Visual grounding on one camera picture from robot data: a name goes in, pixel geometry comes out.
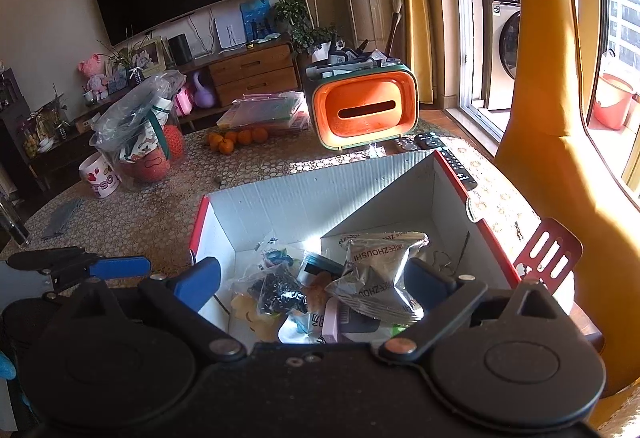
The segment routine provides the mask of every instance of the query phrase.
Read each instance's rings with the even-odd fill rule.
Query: remote control
[[[471,176],[471,173],[465,169],[460,163],[460,160],[453,154],[453,151],[444,144],[437,134],[434,132],[417,134],[414,140],[420,149],[435,149],[439,151],[467,191],[472,191],[478,187],[478,182]]]
[[[396,138],[394,142],[396,143],[398,151],[403,153],[409,151],[418,151],[420,149],[417,145],[415,145],[413,139],[408,136],[401,136],[400,138]]]

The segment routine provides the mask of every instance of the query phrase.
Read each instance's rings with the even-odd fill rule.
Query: silver snack bag
[[[404,266],[427,244],[421,232],[397,234],[392,239],[384,234],[351,239],[344,274],[326,290],[363,315],[391,324],[415,323],[422,319],[422,307],[404,288]]]

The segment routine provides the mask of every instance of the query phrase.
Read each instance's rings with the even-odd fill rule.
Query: patterned tablecloth
[[[538,225],[532,209],[513,185],[467,142],[447,136],[424,121],[418,129],[439,131],[471,171],[479,184],[471,193],[474,214],[487,219],[507,255],[514,259]],[[120,186],[108,198],[98,200],[84,182],[79,182],[58,195],[27,221],[33,235],[30,248],[77,245],[109,257],[144,255],[150,259],[153,272],[175,275],[190,264],[188,244],[204,194],[369,158],[367,150],[341,154],[328,151],[312,130],[273,138],[263,145],[240,147],[230,156],[211,152],[204,144],[204,132],[187,135],[185,142],[187,158],[172,170],[167,180],[143,191],[128,192]],[[391,150],[392,145],[385,147]],[[66,234],[43,241],[42,231],[51,213],[78,197],[84,198],[84,202],[69,222]],[[14,252],[17,247],[12,241],[0,253],[0,259]]]

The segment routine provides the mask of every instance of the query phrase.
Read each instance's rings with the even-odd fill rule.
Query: purple toy
[[[204,84],[202,84],[202,73],[204,70],[197,70],[193,73],[193,85],[196,88],[196,92],[193,94],[193,101],[196,106],[199,108],[203,108],[206,110],[207,108],[213,108],[216,103],[216,95],[213,94],[213,91],[207,89]]]

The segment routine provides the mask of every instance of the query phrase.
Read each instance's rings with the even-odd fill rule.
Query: red bucket
[[[602,74],[598,78],[593,114],[604,126],[617,131],[625,123],[634,94],[628,82],[608,73]]]

